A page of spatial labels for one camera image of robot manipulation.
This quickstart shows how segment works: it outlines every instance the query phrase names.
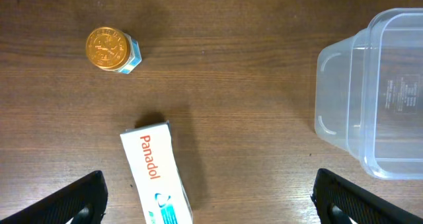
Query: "brown wooden surface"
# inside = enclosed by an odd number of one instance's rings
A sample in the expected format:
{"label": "brown wooden surface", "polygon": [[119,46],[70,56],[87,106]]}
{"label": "brown wooden surface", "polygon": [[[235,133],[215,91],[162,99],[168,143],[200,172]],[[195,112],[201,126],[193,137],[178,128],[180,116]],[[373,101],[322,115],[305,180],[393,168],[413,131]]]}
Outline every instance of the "brown wooden surface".
{"label": "brown wooden surface", "polygon": [[[0,0],[0,219],[102,170],[104,223],[143,223],[119,134],[163,118],[195,223],[318,223],[320,167],[423,216],[422,181],[313,130],[319,52],[393,7],[423,0]],[[130,75],[85,57],[103,25],[139,41]]]}

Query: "transparent container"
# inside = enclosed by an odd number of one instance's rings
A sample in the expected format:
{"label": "transparent container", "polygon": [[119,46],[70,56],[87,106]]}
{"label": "transparent container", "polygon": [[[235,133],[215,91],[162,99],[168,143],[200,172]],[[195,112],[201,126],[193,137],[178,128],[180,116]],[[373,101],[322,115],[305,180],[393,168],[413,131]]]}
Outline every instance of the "transparent container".
{"label": "transparent container", "polygon": [[379,13],[325,48],[315,130],[381,179],[423,179],[423,9]]}

